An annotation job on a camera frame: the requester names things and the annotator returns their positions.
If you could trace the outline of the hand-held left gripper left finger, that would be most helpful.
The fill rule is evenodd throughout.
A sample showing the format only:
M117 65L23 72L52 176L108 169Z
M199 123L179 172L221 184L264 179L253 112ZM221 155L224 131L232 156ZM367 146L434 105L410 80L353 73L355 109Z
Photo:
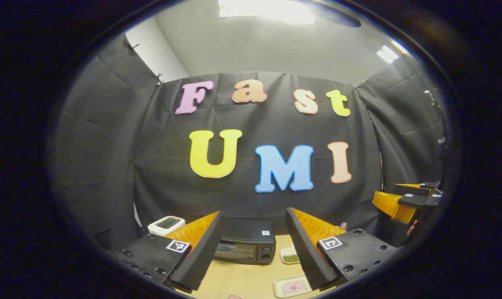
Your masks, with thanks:
M158 236L149 233L117 251L117 258L154 283L183 292L197 291L222 235L223 211Z

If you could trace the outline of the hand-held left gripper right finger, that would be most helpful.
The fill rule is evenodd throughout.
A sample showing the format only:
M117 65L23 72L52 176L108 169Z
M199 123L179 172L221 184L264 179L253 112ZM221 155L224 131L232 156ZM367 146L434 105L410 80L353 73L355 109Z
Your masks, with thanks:
M358 280L397 253L361 228L345 231L292 207L286 208L285 225L312 290Z

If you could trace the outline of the pink ham slice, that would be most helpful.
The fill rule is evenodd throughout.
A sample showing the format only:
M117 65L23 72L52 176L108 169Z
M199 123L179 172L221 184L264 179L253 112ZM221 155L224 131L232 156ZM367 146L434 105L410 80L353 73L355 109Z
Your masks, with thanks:
M308 284L303 281L292 281L283 284L282 291L286 294L304 293L307 291Z

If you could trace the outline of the white square plate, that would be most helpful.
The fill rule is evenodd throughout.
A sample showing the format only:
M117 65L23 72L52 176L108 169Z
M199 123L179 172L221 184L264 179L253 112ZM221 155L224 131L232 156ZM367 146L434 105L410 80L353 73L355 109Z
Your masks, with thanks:
M292 281L303 281L303 282L306 282L308 284L307 291L304 292L304 293L295 293L295 294L286 294L286 293L284 293L282 291L281 287L283 286L283 284L285 284L287 282L292 282ZM304 276L304 275L278 279L278 280L276 280L274 282L273 287L274 287L275 296L277 298L296 297L296 296L299 296L299 295L302 295L302 294L306 294L306 293L309 293L309 292L312 291L312 288L310 287L310 284L309 284L306 276Z

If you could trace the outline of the black electric oven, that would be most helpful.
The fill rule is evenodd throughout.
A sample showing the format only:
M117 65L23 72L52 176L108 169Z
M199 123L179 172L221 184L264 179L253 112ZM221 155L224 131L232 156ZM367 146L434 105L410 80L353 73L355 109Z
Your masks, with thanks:
M276 238L270 220L223 218L214 258L240 264L269 265Z

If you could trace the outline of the white divided bean dish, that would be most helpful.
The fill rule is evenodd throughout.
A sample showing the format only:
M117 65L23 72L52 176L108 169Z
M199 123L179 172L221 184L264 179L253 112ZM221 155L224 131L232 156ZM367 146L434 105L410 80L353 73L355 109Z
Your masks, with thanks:
M280 250L280 259L283 263L288 265L300 263L299 256L294 246L282 248Z

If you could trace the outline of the white toaster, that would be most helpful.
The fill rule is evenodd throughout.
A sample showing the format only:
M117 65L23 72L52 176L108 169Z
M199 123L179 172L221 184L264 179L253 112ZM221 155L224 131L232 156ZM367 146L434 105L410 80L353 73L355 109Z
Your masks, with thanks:
M151 223L148 226L148 231L153 235L164 237L185 225L186 221L182 218L177 216L165 216Z

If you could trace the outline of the black backdrop cloth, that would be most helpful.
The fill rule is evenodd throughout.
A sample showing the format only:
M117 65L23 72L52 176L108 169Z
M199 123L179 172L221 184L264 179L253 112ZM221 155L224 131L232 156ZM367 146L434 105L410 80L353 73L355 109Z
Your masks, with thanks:
M160 86L124 35L85 65L49 138L58 203L120 250L164 216L215 211L272 221L285 209L398 245L407 226L375 191L442 178L442 121L405 57L352 89L274 72L216 73Z

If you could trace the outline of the ceiling light panel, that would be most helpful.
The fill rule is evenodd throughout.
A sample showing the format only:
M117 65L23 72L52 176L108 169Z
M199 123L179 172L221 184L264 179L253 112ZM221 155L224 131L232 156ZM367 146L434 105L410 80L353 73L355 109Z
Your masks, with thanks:
M383 45L382 48L376 52L376 55L389 64L399 59L399 55L386 45Z
M312 25L316 15L296 0L217 0L220 18L261 17Z

